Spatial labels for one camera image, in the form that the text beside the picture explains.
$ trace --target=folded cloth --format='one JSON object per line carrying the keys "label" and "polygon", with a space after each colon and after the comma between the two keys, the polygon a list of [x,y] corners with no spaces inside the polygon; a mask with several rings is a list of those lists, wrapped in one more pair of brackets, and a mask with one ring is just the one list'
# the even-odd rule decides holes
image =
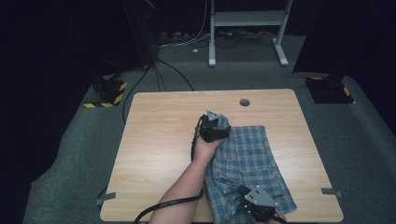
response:
{"label": "folded cloth", "polygon": [[234,127],[218,147],[205,172],[214,223],[253,223],[237,187],[264,186],[286,214],[297,208],[277,168],[263,126]]}

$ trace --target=gray carpet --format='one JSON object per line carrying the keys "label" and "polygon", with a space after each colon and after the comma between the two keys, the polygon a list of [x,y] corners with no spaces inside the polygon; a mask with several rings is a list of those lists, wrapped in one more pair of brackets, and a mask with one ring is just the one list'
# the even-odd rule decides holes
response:
{"label": "gray carpet", "polygon": [[[217,39],[222,46],[231,46],[233,42]],[[164,48],[158,58],[183,73],[197,91],[294,90],[332,185],[344,194],[339,199],[345,216],[342,223],[396,223],[394,135],[349,77],[343,82],[355,104],[313,103],[302,77],[323,75],[291,74],[303,42],[303,36],[285,36],[282,46],[290,62],[288,67],[279,65],[269,38],[241,41],[230,49],[217,48],[215,68],[207,66],[207,47]],[[157,67],[168,91],[190,91],[173,69],[161,63]],[[121,79],[128,81],[127,92],[142,75],[137,69],[122,74]],[[126,115],[134,93],[158,90],[156,74],[150,69],[126,102]],[[89,90],[85,98],[94,97]],[[109,181],[117,155],[123,132],[121,110],[122,105],[79,108],[64,134],[57,160],[32,183],[24,223],[103,223],[95,202]]]}

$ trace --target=forearm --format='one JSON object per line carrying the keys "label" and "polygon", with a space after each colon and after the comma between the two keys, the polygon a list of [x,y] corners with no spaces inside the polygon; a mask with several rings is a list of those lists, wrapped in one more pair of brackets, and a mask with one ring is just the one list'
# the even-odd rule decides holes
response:
{"label": "forearm", "polygon": [[[204,184],[206,161],[193,161],[175,184],[163,195],[160,203],[197,196]],[[180,203],[154,211],[152,223],[191,223],[198,201]]]}

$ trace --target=blue plaid fabric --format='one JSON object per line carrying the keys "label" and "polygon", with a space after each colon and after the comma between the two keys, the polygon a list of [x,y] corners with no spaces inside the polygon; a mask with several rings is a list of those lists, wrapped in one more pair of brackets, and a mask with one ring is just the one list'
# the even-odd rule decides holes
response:
{"label": "blue plaid fabric", "polygon": [[207,166],[205,180],[216,224],[253,224],[248,210],[239,206],[239,185],[250,189],[264,186],[284,214],[297,208],[277,168],[263,126],[232,128]]}

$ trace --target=yellow and black hazard tape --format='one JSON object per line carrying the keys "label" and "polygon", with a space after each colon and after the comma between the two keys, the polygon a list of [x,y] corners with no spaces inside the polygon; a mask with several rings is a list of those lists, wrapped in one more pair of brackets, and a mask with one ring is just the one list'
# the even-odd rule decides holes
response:
{"label": "yellow and black hazard tape", "polygon": [[107,102],[85,102],[83,103],[84,107],[86,108],[98,108],[98,107],[113,107],[115,105],[119,105],[120,101],[122,100],[122,96],[125,92],[127,82],[123,82],[120,85],[120,88],[117,91],[117,94],[113,92],[113,96],[111,97],[112,100],[108,100]]}

